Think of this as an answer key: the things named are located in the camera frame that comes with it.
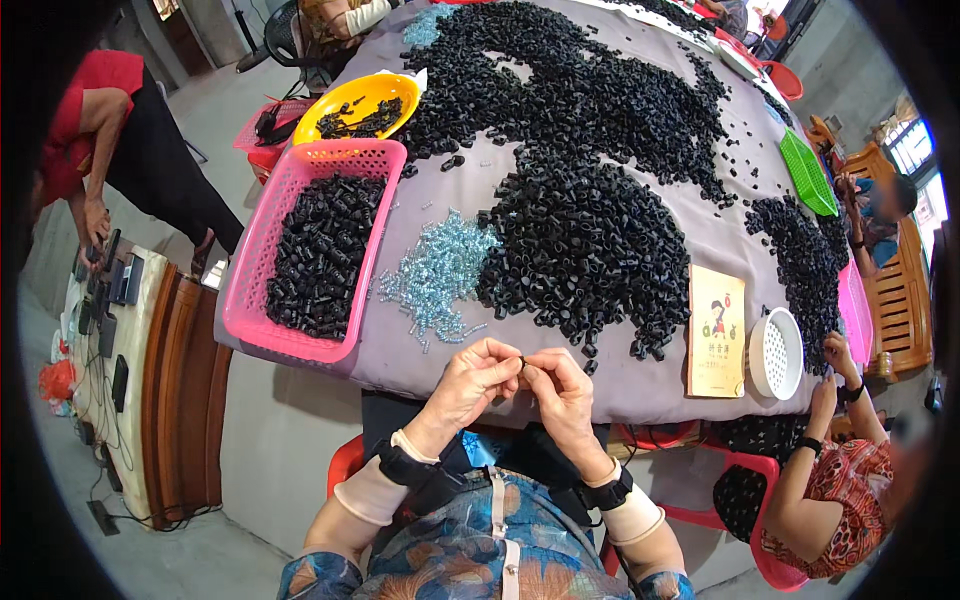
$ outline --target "pink plastic basket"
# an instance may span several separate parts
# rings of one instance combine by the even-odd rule
[[[356,345],[363,319],[373,261],[380,232],[387,223],[407,149],[394,140],[331,139],[292,146],[274,167],[247,225],[243,247],[233,265],[233,277],[224,302],[224,326],[230,335],[267,350],[305,361],[335,363]],[[339,171],[342,175],[387,178],[380,208],[373,220],[367,253],[360,266],[353,305],[343,342],[311,338],[305,333],[267,318],[267,279],[274,276],[276,244],[287,215],[303,187],[316,178]]]
[[[317,100],[314,98],[295,98],[293,100],[287,100],[283,103],[283,106],[280,107],[279,112],[276,114],[275,127],[286,125],[297,117],[302,117],[316,102]],[[256,142],[260,141],[260,138],[256,136],[256,130],[254,127],[256,127],[256,121],[260,118],[260,115],[263,114],[263,111],[274,106],[276,106],[276,102],[268,102],[253,114],[250,120],[247,121],[247,125],[243,126],[243,129],[240,130],[240,133],[238,133],[236,138],[233,140],[234,148],[237,150],[242,150],[247,154],[265,152],[271,148],[271,146],[256,145]]]
[[[840,314],[847,326],[850,356],[854,361],[863,363],[866,368],[874,347],[874,323],[870,317],[867,293],[863,289],[863,279],[860,278],[860,272],[852,258],[839,277],[838,303]]]

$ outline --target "hand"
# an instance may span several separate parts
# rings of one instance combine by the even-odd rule
[[[82,240],[103,251],[103,241],[110,237],[110,214],[104,206],[103,198],[87,198],[84,203],[87,240]]]
[[[593,382],[566,348],[526,357],[523,378],[540,401],[540,418],[557,448],[588,481],[611,471],[611,460],[593,435]]]
[[[426,406],[403,428],[410,442],[427,456],[439,456],[453,436],[473,423],[494,398],[516,394],[521,355],[520,350],[494,338],[484,338],[454,354]]]
[[[810,397],[810,426],[819,425],[829,429],[836,409],[837,384],[831,375],[813,388],[813,396]]]
[[[337,39],[350,39],[350,29],[347,26],[347,13],[341,12],[337,16],[333,17],[330,22],[326,24],[329,28],[330,33],[333,34]]]
[[[97,253],[97,260],[96,260],[96,262],[92,262],[92,263],[91,263],[91,262],[90,262],[90,259],[86,257],[86,252],[87,252],[87,250],[88,250],[89,248],[90,248],[90,245],[89,245],[89,244],[81,244],[81,245],[80,245],[80,256],[78,256],[78,258],[80,259],[80,262],[81,262],[87,269],[90,270],[91,273],[96,273],[96,272],[100,271],[100,269],[104,266],[104,255],[103,255],[102,252],[98,252],[98,253]]]
[[[850,356],[850,345],[846,338],[836,331],[831,331],[824,340],[824,355],[833,370],[843,375],[848,388],[855,390],[860,387],[863,381]]]

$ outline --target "wooden bench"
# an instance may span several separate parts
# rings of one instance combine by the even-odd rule
[[[875,180],[896,170],[879,146],[870,142],[847,157],[843,172]],[[898,373],[929,364],[933,357],[930,291],[924,247],[912,218],[900,221],[897,253],[876,276],[864,277],[863,287],[874,321],[874,352],[867,374],[898,381]]]

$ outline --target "white round container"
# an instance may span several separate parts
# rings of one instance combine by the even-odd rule
[[[804,373],[804,341],[790,311],[778,307],[756,322],[747,364],[762,396],[787,400],[794,395]]]

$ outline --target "blue patterned shirt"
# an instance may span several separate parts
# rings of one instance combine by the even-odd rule
[[[307,554],[283,568],[278,600],[302,598],[490,598],[501,596],[507,546],[519,547],[521,598],[634,598],[623,580],[604,572],[588,534],[550,501],[540,483],[504,469],[503,540],[492,535],[494,485],[487,473],[445,506],[421,517],[397,513],[373,541],[364,581],[360,570],[331,552]],[[640,582],[643,599],[694,598],[682,574],[662,572]]]

